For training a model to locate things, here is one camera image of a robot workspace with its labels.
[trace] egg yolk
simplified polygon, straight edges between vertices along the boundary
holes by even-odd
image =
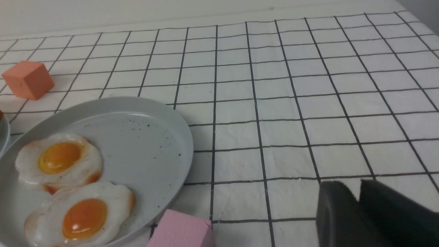
[[[46,174],[67,170],[81,158],[83,146],[73,142],[59,142],[50,146],[38,159],[38,167]]]
[[[78,202],[64,216],[62,233],[68,239],[83,239],[97,233],[107,219],[107,204],[99,199]]]

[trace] white wall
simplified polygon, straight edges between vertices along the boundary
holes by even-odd
[[[0,36],[164,20],[178,24],[237,13],[257,20],[267,13],[273,19],[394,11],[395,5],[395,0],[1,0]]]

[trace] pink block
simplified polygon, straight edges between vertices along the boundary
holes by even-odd
[[[168,209],[147,247],[215,247],[212,224]]]

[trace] black object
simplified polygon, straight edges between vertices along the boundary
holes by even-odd
[[[359,202],[322,182],[316,225],[320,247],[439,246],[439,215],[373,180],[362,180]]]

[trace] white tablecloth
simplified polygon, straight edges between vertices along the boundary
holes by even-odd
[[[358,196],[377,179],[439,211],[438,55],[407,11],[4,40],[0,73],[44,62],[55,87],[28,101],[0,80],[0,109],[18,138],[97,98],[168,104],[195,148],[172,209],[211,219],[219,247],[318,246],[324,181]]]

